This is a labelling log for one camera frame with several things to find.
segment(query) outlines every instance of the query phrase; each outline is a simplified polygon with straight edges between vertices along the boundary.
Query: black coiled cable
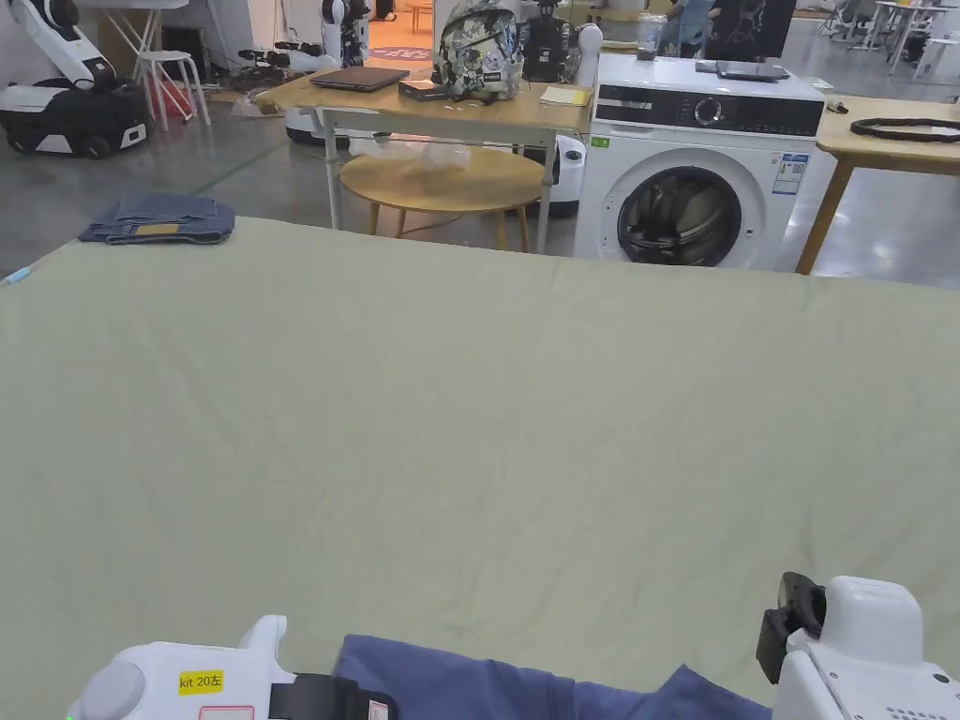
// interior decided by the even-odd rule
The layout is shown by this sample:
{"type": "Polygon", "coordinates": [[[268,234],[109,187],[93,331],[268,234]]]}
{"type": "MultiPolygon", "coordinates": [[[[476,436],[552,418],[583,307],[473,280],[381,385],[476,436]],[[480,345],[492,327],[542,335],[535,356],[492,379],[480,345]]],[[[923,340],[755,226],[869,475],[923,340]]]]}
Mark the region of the black coiled cable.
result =
{"type": "Polygon", "coordinates": [[[852,132],[858,135],[879,137],[883,140],[912,140],[913,142],[960,142],[960,122],[954,120],[934,120],[919,117],[872,117],[854,120],[850,124],[852,132]],[[957,133],[939,132],[902,132],[882,130],[881,128],[951,128],[957,133]]]}

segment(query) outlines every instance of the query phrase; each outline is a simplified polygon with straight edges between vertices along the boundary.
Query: wooden table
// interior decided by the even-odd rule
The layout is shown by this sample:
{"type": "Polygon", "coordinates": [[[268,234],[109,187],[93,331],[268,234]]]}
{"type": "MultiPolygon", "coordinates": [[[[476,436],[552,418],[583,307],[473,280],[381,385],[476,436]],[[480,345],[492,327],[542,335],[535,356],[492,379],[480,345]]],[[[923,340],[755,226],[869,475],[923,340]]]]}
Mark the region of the wooden table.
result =
{"type": "Polygon", "coordinates": [[[541,103],[540,96],[547,88],[543,83],[523,83],[513,100],[485,106],[474,100],[419,103],[402,97],[393,85],[371,93],[321,88],[310,83],[310,77],[313,76],[268,90],[257,97],[256,103],[267,114],[300,108],[313,115],[314,132],[326,140],[330,219],[335,229],[341,225],[336,131],[408,132],[477,143],[499,142],[546,150],[537,220],[537,252],[543,252],[557,134],[588,132],[589,107],[541,103]]]}
{"type": "MultiPolygon", "coordinates": [[[[907,100],[857,98],[847,95],[832,96],[850,109],[846,115],[825,112],[817,133],[817,147],[836,157],[820,209],[806,238],[804,252],[797,263],[797,272],[809,275],[817,262],[817,255],[843,198],[853,170],[858,167],[876,170],[898,170],[906,173],[930,175],[960,175],[960,143],[928,143],[901,140],[881,140],[851,132],[854,120],[871,117],[921,117],[934,120],[958,120],[960,108],[943,103],[920,103],[907,100]]],[[[884,199],[877,198],[879,203],[884,199]]]]}
{"type": "Polygon", "coordinates": [[[420,0],[410,6],[410,21],[413,32],[420,28],[420,12],[433,12],[433,0],[420,0]]]}
{"type": "Polygon", "coordinates": [[[507,250],[505,210],[516,209],[520,249],[529,251],[525,207],[540,198],[543,168],[524,156],[472,148],[467,167],[429,168],[422,161],[362,156],[340,171],[344,187],[371,202],[367,233],[376,235],[380,206],[400,211],[396,237],[403,234],[407,210],[430,213],[496,214],[496,246],[507,250]]]}

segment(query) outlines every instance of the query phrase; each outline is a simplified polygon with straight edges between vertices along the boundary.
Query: blue cloth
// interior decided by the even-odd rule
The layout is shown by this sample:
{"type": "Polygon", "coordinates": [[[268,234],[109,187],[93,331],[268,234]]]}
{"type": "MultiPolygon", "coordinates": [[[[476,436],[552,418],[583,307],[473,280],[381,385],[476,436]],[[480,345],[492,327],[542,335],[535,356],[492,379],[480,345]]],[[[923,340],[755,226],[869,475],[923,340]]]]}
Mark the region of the blue cloth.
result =
{"type": "Polygon", "coordinates": [[[685,665],[656,692],[629,692],[350,635],[334,674],[391,695],[400,720],[770,720],[771,714],[685,665]]]}
{"type": "Polygon", "coordinates": [[[209,198],[154,193],[131,195],[100,213],[78,238],[84,242],[222,243],[233,232],[232,208],[209,198]]]}

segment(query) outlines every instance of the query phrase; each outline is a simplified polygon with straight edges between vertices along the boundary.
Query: backpack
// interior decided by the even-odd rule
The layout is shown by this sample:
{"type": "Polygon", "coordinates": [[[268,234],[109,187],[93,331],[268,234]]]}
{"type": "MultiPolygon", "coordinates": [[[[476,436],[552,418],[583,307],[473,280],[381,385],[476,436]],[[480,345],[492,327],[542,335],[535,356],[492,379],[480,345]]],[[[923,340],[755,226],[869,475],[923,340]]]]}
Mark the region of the backpack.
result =
{"type": "Polygon", "coordinates": [[[523,71],[516,16],[497,0],[461,0],[444,25],[433,66],[433,82],[455,100],[513,98],[523,71]]]}

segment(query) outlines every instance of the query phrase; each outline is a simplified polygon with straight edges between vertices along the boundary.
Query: small black box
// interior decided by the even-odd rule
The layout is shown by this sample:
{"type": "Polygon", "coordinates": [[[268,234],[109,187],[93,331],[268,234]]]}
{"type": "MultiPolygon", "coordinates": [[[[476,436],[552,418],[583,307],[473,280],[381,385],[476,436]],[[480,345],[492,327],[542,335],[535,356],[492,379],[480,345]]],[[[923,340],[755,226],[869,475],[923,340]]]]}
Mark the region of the small black box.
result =
{"type": "Polygon", "coordinates": [[[425,103],[428,100],[449,100],[443,85],[430,80],[401,80],[396,84],[397,91],[404,97],[425,103]]]}

